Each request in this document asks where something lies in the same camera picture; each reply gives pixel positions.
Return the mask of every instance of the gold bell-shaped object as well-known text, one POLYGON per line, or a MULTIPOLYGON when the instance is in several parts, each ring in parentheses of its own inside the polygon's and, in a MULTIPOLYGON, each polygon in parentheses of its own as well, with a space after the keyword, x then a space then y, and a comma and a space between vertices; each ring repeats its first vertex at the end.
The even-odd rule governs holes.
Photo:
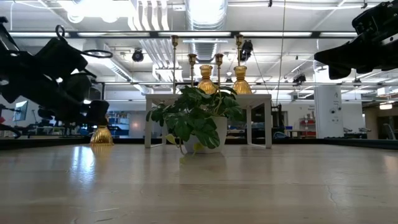
POLYGON ((233 89, 237 94, 252 94, 249 84, 244 79, 247 69, 246 66, 234 67, 236 82, 234 83, 233 89))
POLYGON ((202 65, 200 67, 201 81, 198 84, 198 88, 203 90, 206 94, 213 94, 216 92, 214 83, 210 80, 212 69, 213 67, 211 65, 202 65))
POLYGON ((99 125, 98 129, 91 137, 92 146, 113 146, 112 134, 105 125, 99 125))

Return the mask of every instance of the gold candlestick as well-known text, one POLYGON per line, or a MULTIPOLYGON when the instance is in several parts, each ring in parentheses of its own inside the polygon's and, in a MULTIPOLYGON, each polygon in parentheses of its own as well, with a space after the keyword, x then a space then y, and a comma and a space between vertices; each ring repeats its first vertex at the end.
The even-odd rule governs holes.
POLYGON ((235 43, 238 46, 238 66, 234 67, 236 82, 234 83, 233 89, 237 94, 252 94, 249 84, 244 79, 246 76, 246 66, 241 66, 241 45, 243 42, 243 35, 235 36, 235 43))
POLYGON ((177 45, 178 45, 178 36, 177 35, 172 35, 172 44, 173 44, 173 50, 174 50, 174 56, 173 56, 173 94, 175 94, 175 51, 176 51, 177 45))
POLYGON ((91 146, 113 146, 112 134, 108 127, 104 125, 109 123, 109 116, 105 116, 105 120, 102 124, 98 125, 98 129, 94 132, 90 139, 91 146))
POLYGON ((220 90, 220 86, 221 86, 221 64, 223 63, 223 54, 216 54, 216 64, 218 66, 218 91, 220 90))
POLYGON ((213 69, 210 65, 202 65, 200 67, 201 81, 198 88, 203 90, 206 94, 213 94, 216 92, 213 82, 210 80, 211 70, 213 69))
POLYGON ((193 66, 197 62, 197 55, 195 54, 188 54, 189 64, 191 65, 191 87, 193 87, 193 66))

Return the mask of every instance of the wooden floor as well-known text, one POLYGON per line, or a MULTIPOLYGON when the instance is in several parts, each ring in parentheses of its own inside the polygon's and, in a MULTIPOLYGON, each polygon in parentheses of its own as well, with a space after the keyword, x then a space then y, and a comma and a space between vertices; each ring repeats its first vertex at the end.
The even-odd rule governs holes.
POLYGON ((398 151, 328 145, 0 152, 0 223, 397 223, 398 151))

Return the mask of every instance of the ceiling light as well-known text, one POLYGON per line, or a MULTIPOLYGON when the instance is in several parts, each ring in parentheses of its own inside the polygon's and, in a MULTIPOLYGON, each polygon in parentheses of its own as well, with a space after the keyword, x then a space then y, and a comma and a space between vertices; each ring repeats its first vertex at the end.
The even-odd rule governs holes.
POLYGON ((182 40, 184 44, 219 44, 228 43, 228 40, 182 40))
POLYGON ((379 108, 380 110, 390 110, 392 109, 392 104, 390 103, 380 104, 379 108))
POLYGON ((106 100, 110 102, 144 102, 145 99, 133 99, 133 100, 106 100))
POLYGON ((322 32, 320 37, 356 37, 355 32, 322 32))
POLYGON ((140 82, 140 85, 173 85, 172 82, 140 82))
POLYGON ((78 32, 77 35, 80 37, 149 37, 150 34, 148 32, 78 32))
POLYGON ((159 32, 160 37, 169 37, 177 35, 179 37, 229 37, 231 32, 209 32, 209 31, 192 31, 192 32, 159 32))
POLYGON ((108 102, 127 102, 129 100, 106 100, 108 102))
POLYGON ((105 83, 105 85, 130 85, 131 83, 129 82, 109 82, 105 83))
POLYGON ((311 32, 240 32, 245 37, 309 37, 311 32))
POLYGON ((56 32, 10 32, 12 37, 57 37, 56 32))

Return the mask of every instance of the ceiling duct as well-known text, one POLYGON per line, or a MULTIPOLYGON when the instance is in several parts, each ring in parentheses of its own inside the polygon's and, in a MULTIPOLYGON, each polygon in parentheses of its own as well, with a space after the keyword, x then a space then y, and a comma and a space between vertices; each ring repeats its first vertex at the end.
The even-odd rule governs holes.
MULTIPOLYGON (((228 0, 185 0, 188 30, 223 30, 226 24, 228 0)), ((190 44, 198 63, 210 63, 219 44, 190 44)))

